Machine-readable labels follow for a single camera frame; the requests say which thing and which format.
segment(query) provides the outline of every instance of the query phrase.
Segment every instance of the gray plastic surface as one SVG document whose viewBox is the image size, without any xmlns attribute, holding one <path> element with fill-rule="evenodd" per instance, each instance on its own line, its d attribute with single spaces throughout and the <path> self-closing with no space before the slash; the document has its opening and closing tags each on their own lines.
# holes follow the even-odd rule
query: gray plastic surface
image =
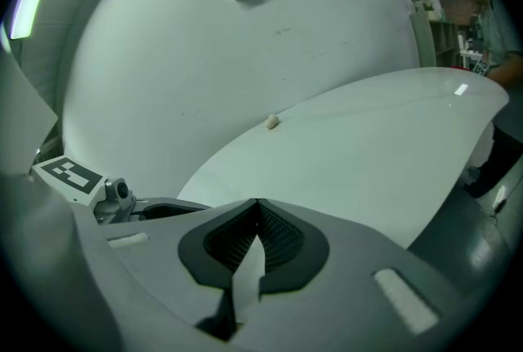
<svg viewBox="0 0 523 352">
<path fill-rule="evenodd" d="M 106 239 L 146 233 L 147 242 L 114 249 L 130 275 L 154 298 L 191 325 L 213 316 L 223 290 L 198 285 L 178 257 L 178 243 L 191 229 L 243 202 L 151 221 L 101 226 Z"/>
<path fill-rule="evenodd" d="M 239 350 L 153 298 L 109 246 L 88 207 L 28 176 L 1 178 L 2 248 L 42 317 L 83 350 Z"/>
</svg>

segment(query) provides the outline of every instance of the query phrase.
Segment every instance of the fluorescent light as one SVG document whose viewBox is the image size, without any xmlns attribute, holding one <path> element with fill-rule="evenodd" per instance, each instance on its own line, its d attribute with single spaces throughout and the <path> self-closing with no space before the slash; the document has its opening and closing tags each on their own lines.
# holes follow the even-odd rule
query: fluorescent light
<svg viewBox="0 0 523 352">
<path fill-rule="evenodd" d="M 468 85 L 466 83 L 462 83 L 458 89 L 456 89 L 456 92 L 454 94 L 456 95 L 463 95 L 463 93 L 467 90 Z"/>
<path fill-rule="evenodd" d="M 15 10 L 15 18 L 11 28 L 11 39 L 28 37 L 33 28 L 36 8 L 40 0 L 18 0 Z"/>
</svg>

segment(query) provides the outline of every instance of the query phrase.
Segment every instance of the man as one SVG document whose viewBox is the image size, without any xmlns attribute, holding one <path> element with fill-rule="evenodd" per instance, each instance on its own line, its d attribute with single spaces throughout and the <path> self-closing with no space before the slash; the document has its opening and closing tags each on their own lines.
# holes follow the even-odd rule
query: man
<svg viewBox="0 0 523 352">
<path fill-rule="evenodd" d="M 523 45 L 501 0 L 471 0 L 480 10 L 487 78 L 507 90 L 510 100 L 494 120 L 494 147 L 468 187 L 480 197 L 496 185 L 523 154 Z"/>
</svg>

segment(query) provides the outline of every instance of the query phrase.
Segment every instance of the white curved wall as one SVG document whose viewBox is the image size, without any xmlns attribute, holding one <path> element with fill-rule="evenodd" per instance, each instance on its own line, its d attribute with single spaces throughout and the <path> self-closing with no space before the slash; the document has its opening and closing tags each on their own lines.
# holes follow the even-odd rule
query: white curved wall
<svg viewBox="0 0 523 352">
<path fill-rule="evenodd" d="M 176 196 L 268 114 L 417 67 L 409 10 L 410 0 L 101 0 L 70 68 L 66 152 L 138 196 Z"/>
</svg>

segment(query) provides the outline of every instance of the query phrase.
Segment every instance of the black rubber housing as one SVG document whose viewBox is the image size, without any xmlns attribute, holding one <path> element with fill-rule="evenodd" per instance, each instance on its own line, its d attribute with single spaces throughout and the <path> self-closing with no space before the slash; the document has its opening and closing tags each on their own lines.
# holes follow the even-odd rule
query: black rubber housing
<svg viewBox="0 0 523 352">
<path fill-rule="evenodd" d="M 260 296 L 305 287 L 329 257 L 321 231 L 266 199 L 248 200 L 188 232 L 178 244 L 181 262 L 197 283 L 224 290 L 217 313 L 197 327 L 222 340 L 236 330 L 232 277 L 256 236 L 266 255 Z"/>
<path fill-rule="evenodd" d="M 160 203 L 144 208 L 140 214 L 143 215 L 146 220 L 156 220 L 158 218 L 182 216 L 183 214 L 199 212 L 203 209 L 204 208 L 199 207 L 185 207 L 170 203 Z"/>
</svg>

